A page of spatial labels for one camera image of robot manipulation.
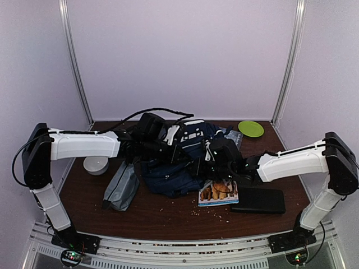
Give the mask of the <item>grey pencil pouch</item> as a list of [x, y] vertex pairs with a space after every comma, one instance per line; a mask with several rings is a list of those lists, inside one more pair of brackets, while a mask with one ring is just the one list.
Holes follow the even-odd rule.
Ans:
[[134, 164], [123, 162], [105, 190], [102, 209], [126, 211], [139, 185], [140, 181], [135, 174]]

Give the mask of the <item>navy blue backpack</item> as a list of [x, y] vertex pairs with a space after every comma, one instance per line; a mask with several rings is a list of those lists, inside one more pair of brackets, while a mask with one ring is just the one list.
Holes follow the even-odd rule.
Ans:
[[206, 146], [226, 139], [232, 126], [222, 129], [204, 120], [192, 120], [171, 126], [172, 149], [166, 159], [141, 162], [141, 176], [148, 189], [155, 194], [177, 198], [200, 190], [208, 178], [210, 156]]

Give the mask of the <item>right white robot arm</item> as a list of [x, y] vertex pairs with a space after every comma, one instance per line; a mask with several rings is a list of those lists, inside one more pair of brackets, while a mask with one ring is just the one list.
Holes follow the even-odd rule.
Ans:
[[205, 149], [205, 157], [196, 162], [195, 173], [211, 180], [234, 179], [254, 185], [297, 175], [326, 176], [322, 190], [298, 214], [288, 234], [291, 247], [300, 247], [340, 200], [358, 190], [355, 154], [335, 132], [304, 147], [250, 157], [242, 157], [234, 142], [226, 138], [208, 142]]

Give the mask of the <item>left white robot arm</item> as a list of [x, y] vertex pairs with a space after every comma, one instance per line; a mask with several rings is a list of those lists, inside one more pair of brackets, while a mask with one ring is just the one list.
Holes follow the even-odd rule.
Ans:
[[179, 125], [165, 127], [165, 120], [153, 113], [144, 113], [130, 130], [63, 131], [39, 123], [29, 140], [16, 153], [22, 156], [24, 181], [21, 186], [32, 191], [52, 224], [55, 235], [69, 249], [81, 243], [50, 175], [52, 161], [77, 157], [133, 159], [145, 155], [168, 158], [173, 149]]

